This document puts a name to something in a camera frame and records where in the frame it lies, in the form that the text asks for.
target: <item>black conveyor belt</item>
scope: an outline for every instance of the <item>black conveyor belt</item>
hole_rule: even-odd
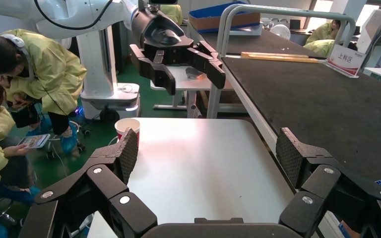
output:
[[[201,36],[214,49],[217,47],[217,33],[203,33]],[[263,30],[260,36],[230,36],[227,53],[240,55],[241,52],[307,55],[311,58],[325,59],[315,52],[267,30]]]
[[[349,170],[381,179],[381,82],[323,64],[223,61],[275,132],[288,127]]]

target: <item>hand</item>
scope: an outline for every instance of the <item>hand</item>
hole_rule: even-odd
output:
[[[0,76],[0,85],[4,88],[10,88],[11,84],[8,81],[8,78],[5,76]]]
[[[17,146],[10,146],[3,149],[3,154],[5,158],[13,157],[13,156],[20,156],[20,155],[26,155],[32,150],[24,149],[27,147],[28,144],[21,144]]]
[[[333,31],[331,32],[331,37],[332,37],[333,39],[335,39],[337,33],[338,33],[338,30],[333,30]]]
[[[24,100],[24,98],[21,96],[21,94],[19,93],[14,93],[13,96],[12,96],[12,102],[14,104],[23,104],[25,103],[26,101]]]

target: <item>wooden stick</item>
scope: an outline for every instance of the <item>wooden stick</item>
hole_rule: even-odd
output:
[[[274,60],[274,61],[288,61],[288,62],[319,63],[318,59],[300,58],[300,57],[259,56],[259,55],[248,55],[248,56],[242,56],[242,57],[247,58],[247,59],[254,59],[254,60]]]
[[[306,55],[291,55],[291,54],[272,54],[272,53],[257,53],[257,52],[242,52],[241,57],[256,55],[256,56],[282,56],[282,57],[297,57],[297,58],[309,58]]]

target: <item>mesh pad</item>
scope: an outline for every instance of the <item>mesh pad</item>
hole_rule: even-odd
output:
[[[332,157],[325,149],[300,142],[288,128],[281,128],[275,148],[277,160],[294,188],[301,183],[303,160],[316,156]]]
[[[300,154],[285,133],[280,133],[278,135],[276,152],[278,162],[293,187],[296,187],[303,161],[302,154]]]
[[[119,141],[120,153],[116,158],[121,164],[122,181],[127,185],[138,156],[138,138],[132,129],[128,128],[126,131],[127,133]]]

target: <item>blue bin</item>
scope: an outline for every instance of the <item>blue bin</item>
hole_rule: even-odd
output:
[[[189,12],[189,22],[198,33],[218,32],[223,11],[233,4],[245,4],[242,1],[211,6]],[[238,12],[232,20],[231,29],[260,25],[260,13]]]

